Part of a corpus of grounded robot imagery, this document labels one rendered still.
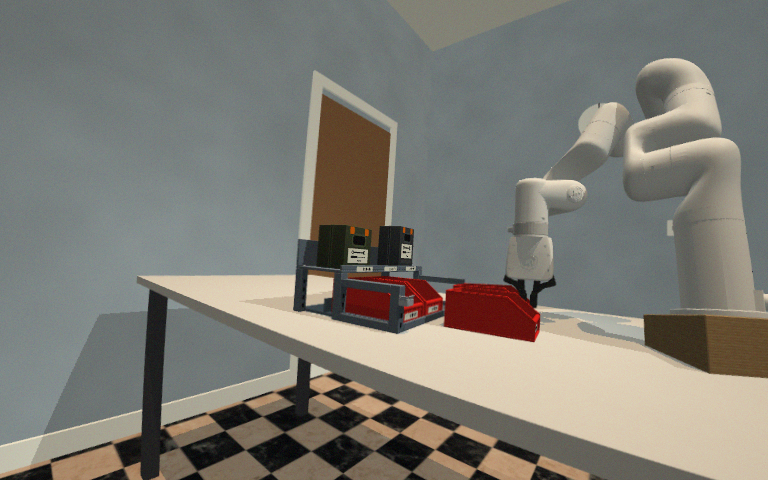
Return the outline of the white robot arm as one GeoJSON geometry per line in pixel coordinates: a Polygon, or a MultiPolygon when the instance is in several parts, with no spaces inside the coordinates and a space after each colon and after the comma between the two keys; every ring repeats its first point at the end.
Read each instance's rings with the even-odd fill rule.
{"type": "Polygon", "coordinates": [[[619,103],[600,107],[543,179],[517,183],[515,221],[508,232],[548,236],[549,216],[585,204],[587,191],[578,181],[609,156],[623,157],[630,199],[686,196],[673,216],[681,309],[670,314],[768,319],[768,294],[754,288],[740,151],[720,138],[708,78],[687,60],[660,59],[640,71],[635,91],[646,120],[634,124],[619,103]]]}

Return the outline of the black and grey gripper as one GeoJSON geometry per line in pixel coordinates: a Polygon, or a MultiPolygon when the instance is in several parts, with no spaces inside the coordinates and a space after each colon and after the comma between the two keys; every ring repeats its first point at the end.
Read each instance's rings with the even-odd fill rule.
{"type": "Polygon", "coordinates": [[[553,275],[552,239],[547,235],[518,234],[510,237],[504,282],[513,285],[527,302],[525,280],[533,280],[530,306],[537,308],[537,295],[544,288],[556,285],[553,275]],[[552,278],[553,277],[553,278],[552,278]],[[512,278],[512,279],[511,279],[512,278]],[[518,281],[513,280],[518,279],[518,281]],[[540,281],[548,281],[540,283],[540,281]]]}

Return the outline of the grey metal shelf rack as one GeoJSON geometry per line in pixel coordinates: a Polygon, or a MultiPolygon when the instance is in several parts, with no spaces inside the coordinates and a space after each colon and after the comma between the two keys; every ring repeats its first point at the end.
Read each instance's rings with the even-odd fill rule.
{"type": "Polygon", "coordinates": [[[422,275],[422,266],[378,266],[378,247],[373,246],[371,246],[370,251],[370,265],[340,265],[340,269],[317,267],[317,249],[318,241],[298,239],[293,311],[308,311],[326,316],[331,316],[332,314],[332,320],[399,334],[401,332],[443,317],[445,315],[445,301],[443,301],[443,310],[403,323],[404,307],[413,306],[413,298],[415,296],[405,296],[405,285],[347,279],[348,273],[381,272],[381,276],[389,276],[390,272],[414,271],[413,279],[426,280],[430,282],[450,283],[456,285],[465,283],[465,279],[461,278],[422,275]],[[335,272],[333,305],[331,297],[324,298],[324,304],[306,306],[308,269],[335,272]],[[347,293],[346,287],[389,293],[389,321],[345,312],[347,293]]]}

